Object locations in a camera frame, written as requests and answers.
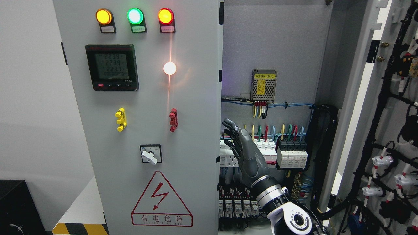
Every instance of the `digital power meter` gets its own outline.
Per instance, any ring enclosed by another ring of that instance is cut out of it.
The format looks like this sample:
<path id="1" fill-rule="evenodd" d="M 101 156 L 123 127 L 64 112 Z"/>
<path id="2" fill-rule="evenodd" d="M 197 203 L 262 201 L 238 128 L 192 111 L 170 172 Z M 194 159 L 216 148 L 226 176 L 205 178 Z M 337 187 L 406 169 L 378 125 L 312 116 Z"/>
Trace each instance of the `digital power meter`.
<path id="1" fill-rule="evenodd" d="M 139 88 L 135 51 L 128 45 L 86 45 L 95 91 L 136 91 Z"/>

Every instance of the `green indicator light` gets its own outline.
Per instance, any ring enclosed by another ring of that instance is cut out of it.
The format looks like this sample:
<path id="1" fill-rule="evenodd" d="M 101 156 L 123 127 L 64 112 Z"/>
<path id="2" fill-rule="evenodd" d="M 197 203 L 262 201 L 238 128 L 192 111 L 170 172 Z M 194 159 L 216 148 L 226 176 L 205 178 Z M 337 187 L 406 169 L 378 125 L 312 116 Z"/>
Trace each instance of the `green indicator light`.
<path id="1" fill-rule="evenodd" d="M 144 20 L 144 14 L 138 8 L 131 8 L 126 17 L 134 25 L 140 24 Z"/>

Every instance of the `indicator light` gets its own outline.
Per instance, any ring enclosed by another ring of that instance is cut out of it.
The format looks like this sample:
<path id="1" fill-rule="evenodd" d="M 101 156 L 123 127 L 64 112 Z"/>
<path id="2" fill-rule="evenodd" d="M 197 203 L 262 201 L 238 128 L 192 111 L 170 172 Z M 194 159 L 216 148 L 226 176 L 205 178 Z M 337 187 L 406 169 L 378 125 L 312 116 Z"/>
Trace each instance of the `indicator light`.
<path id="1" fill-rule="evenodd" d="M 174 13 L 168 8 L 163 8 L 158 12 L 158 20 L 164 24 L 171 24 L 174 20 Z"/>
<path id="2" fill-rule="evenodd" d="M 144 14 L 138 8 L 131 8 L 126 17 L 134 25 L 140 24 L 144 20 Z"/>
<path id="3" fill-rule="evenodd" d="M 96 19 L 100 24 L 108 25 L 112 18 L 112 13 L 108 9 L 98 9 L 96 12 Z"/>
<path id="4" fill-rule="evenodd" d="M 167 62 L 163 67 L 163 71 L 166 73 L 166 75 L 173 75 L 177 71 L 177 66 L 173 62 Z"/>

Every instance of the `yellow terminal block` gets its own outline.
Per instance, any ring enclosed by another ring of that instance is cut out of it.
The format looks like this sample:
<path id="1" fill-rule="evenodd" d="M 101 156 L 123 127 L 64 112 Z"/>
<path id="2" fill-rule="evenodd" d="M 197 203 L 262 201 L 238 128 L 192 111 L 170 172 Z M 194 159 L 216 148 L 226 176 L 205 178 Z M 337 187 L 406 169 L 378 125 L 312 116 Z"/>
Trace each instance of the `yellow terminal block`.
<path id="1" fill-rule="evenodd" d="M 125 114 L 125 109 L 124 108 L 120 108 L 116 113 L 115 113 L 115 117 L 117 117 L 116 120 L 116 124 L 118 124 L 119 126 L 117 127 L 117 130 L 119 132 L 123 131 L 127 124 L 126 124 L 126 114 Z"/>

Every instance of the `high voltage warning triangle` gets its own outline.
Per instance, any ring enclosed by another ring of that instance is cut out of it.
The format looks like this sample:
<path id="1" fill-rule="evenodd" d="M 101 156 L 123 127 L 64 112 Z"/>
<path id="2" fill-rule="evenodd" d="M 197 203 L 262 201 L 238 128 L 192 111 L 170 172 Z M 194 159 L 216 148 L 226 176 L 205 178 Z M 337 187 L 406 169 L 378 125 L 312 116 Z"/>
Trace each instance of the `high voltage warning triangle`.
<path id="1" fill-rule="evenodd" d="M 193 215 L 161 171 L 154 172 L 131 218 L 133 225 L 193 226 Z"/>

